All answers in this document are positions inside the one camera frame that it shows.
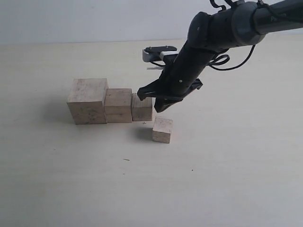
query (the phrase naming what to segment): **robotic arm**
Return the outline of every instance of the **robotic arm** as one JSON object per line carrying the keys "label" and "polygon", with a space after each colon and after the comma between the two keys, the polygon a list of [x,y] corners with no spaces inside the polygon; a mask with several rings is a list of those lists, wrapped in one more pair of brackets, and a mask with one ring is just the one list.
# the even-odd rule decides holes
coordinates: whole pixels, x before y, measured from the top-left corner
{"label": "robotic arm", "polygon": [[[141,100],[156,98],[154,108],[160,113],[203,85],[198,79],[206,66],[216,70],[233,70],[242,66],[252,55],[256,44],[266,34],[303,27],[303,0],[284,0],[268,5],[263,1],[245,2],[225,0],[230,6],[218,6],[221,10],[209,15],[199,12],[192,20],[187,40],[180,52],[173,46],[148,47],[143,50],[143,61],[163,67],[160,77],[137,95]],[[229,60],[230,48],[252,46],[248,58],[239,66],[218,69]]]}

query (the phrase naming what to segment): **medium wooden block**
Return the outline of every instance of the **medium wooden block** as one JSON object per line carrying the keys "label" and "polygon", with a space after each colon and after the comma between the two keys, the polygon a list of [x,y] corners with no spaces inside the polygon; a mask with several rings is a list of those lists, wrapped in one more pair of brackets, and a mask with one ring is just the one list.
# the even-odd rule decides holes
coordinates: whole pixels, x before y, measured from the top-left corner
{"label": "medium wooden block", "polygon": [[102,79],[74,79],[67,105],[75,124],[106,124],[104,101],[108,83]]}
{"label": "medium wooden block", "polygon": [[171,132],[172,120],[156,117],[152,129],[152,140],[161,143],[170,143]]}
{"label": "medium wooden block", "polygon": [[104,109],[108,123],[131,123],[132,90],[129,88],[109,88]]}
{"label": "medium wooden block", "polygon": [[152,98],[141,101],[136,93],[132,95],[133,122],[152,121]]}

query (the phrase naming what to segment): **wooden cube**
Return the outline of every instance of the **wooden cube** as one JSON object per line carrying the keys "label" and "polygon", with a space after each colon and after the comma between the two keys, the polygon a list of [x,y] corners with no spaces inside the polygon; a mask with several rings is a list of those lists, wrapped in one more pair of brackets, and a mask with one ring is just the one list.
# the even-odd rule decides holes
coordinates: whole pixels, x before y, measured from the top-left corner
{"label": "wooden cube", "polygon": [[171,132],[172,120],[156,117],[152,129],[152,140],[161,143],[170,143]]}
{"label": "wooden cube", "polygon": [[75,79],[67,105],[75,124],[106,124],[107,79]]}
{"label": "wooden cube", "polygon": [[131,123],[132,90],[129,88],[109,88],[104,109],[108,123]]}
{"label": "wooden cube", "polygon": [[132,95],[133,122],[152,121],[152,98],[141,101],[136,93]]}

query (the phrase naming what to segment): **wooden block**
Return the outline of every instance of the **wooden block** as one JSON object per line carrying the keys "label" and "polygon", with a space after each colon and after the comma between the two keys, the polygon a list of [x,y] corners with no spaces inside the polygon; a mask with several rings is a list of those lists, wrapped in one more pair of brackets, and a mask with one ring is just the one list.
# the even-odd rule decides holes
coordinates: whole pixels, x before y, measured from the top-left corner
{"label": "wooden block", "polygon": [[75,124],[106,124],[104,110],[107,79],[75,79],[67,105]]}
{"label": "wooden block", "polygon": [[136,93],[132,95],[133,122],[152,121],[152,98],[141,101]]}
{"label": "wooden block", "polygon": [[156,117],[152,129],[152,140],[161,143],[170,143],[171,132],[172,120]]}
{"label": "wooden block", "polygon": [[129,88],[109,88],[104,109],[108,123],[131,123],[132,90]]}

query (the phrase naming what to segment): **wood grain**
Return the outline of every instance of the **wood grain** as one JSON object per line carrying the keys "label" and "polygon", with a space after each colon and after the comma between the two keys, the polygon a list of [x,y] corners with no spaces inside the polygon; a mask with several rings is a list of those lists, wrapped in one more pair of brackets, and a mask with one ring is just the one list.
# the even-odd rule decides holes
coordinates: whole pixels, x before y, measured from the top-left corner
{"label": "wood grain", "polygon": [[170,143],[172,123],[173,121],[170,119],[156,117],[152,129],[152,140],[161,143]]}
{"label": "wood grain", "polygon": [[107,79],[74,79],[67,105],[75,124],[106,124]]}
{"label": "wood grain", "polygon": [[131,123],[132,90],[130,88],[110,88],[107,90],[104,109],[108,123]]}
{"label": "wood grain", "polygon": [[152,98],[141,101],[136,93],[132,94],[132,117],[134,122],[152,121]]}

